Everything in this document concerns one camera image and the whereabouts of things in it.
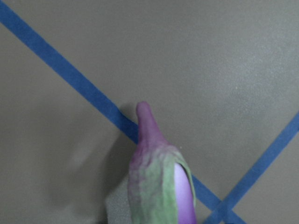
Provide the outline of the purple eggplant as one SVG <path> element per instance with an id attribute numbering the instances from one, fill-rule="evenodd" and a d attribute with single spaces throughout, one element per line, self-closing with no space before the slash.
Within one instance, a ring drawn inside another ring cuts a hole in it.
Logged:
<path id="1" fill-rule="evenodd" d="M 129 164 L 128 201 L 134 224 L 195 224 L 192 175 L 169 143 L 147 102 L 136 106 L 138 144 Z"/>

